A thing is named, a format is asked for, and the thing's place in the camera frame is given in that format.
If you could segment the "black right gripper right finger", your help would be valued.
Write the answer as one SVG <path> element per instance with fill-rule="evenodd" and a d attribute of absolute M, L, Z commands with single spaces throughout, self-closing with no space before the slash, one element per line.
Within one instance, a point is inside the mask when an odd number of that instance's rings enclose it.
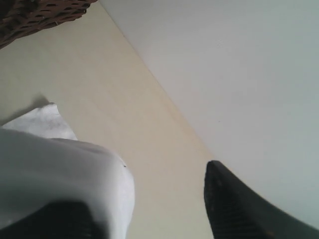
<path fill-rule="evenodd" d="M 221 162 L 206 165 L 204 202 L 215 239 L 317 239 L 319 231 L 259 196 Z"/>

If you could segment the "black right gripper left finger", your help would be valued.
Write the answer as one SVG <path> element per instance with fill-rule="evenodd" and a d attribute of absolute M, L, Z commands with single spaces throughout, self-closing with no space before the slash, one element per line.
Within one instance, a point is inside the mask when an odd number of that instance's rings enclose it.
<path fill-rule="evenodd" d="M 2 201 L 2 239 L 108 239 L 110 233 L 83 201 Z"/>

